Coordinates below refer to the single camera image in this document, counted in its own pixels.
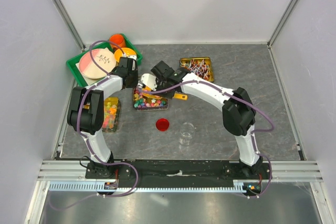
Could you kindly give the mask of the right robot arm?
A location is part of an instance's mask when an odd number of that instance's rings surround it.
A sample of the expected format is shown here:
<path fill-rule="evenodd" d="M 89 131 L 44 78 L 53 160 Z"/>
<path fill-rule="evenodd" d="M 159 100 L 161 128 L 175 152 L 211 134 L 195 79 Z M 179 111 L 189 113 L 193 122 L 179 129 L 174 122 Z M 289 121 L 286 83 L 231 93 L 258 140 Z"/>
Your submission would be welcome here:
<path fill-rule="evenodd" d="M 229 89 L 206 81 L 189 70 L 177 70 L 160 61 L 152 73 L 141 76 L 141 82 L 152 94 L 172 98 L 176 92 L 193 95 L 218 108 L 222 113 L 224 128 L 235 136 L 239 149 L 240 172 L 248 179 L 254 178 L 261 169 L 260 153 L 255 133 L 256 113 L 262 113 L 251 102 L 247 91 L 241 87 Z"/>

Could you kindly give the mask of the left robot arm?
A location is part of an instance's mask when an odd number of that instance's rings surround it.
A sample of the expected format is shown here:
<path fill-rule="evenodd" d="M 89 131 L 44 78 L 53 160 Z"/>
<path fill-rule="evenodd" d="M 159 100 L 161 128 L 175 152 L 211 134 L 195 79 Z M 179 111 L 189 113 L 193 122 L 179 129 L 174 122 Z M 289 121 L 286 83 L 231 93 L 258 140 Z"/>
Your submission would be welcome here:
<path fill-rule="evenodd" d="M 119 64 L 102 80 L 86 87 L 72 90 L 67 123 L 84 140 L 90 158 L 96 163 L 97 173 L 111 178 L 115 173 L 113 155 L 102 133 L 104 101 L 109 96 L 126 88 L 135 88 L 138 83 L 138 64 L 135 58 L 122 57 Z"/>

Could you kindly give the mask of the tin of pastel star candies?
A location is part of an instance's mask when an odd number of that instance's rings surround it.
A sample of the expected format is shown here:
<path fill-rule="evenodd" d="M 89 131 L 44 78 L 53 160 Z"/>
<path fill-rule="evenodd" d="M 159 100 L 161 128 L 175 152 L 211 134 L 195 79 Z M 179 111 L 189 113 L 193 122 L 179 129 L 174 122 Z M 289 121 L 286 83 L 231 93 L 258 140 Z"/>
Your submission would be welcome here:
<path fill-rule="evenodd" d="M 140 92 L 133 89 L 133 107 L 137 111 L 165 110 L 169 107 L 167 98 Z"/>

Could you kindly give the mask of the yellow plastic scoop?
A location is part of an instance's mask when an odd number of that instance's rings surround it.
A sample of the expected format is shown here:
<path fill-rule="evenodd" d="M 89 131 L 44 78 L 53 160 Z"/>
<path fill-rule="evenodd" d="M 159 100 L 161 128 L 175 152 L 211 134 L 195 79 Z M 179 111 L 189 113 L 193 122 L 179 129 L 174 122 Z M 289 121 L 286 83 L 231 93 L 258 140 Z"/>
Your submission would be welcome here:
<path fill-rule="evenodd" d="M 153 94 L 149 94 L 149 93 L 145 93 L 145 92 L 141 92 L 141 94 L 143 96 L 151 98 L 151 99 L 157 99 L 157 100 L 164 99 L 164 97 L 159 96 L 159 95 L 153 95 Z M 173 99 L 178 99 L 178 100 L 184 100 L 184 101 L 186 101 L 188 99 L 188 96 L 186 94 L 175 93 L 172 98 Z"/>

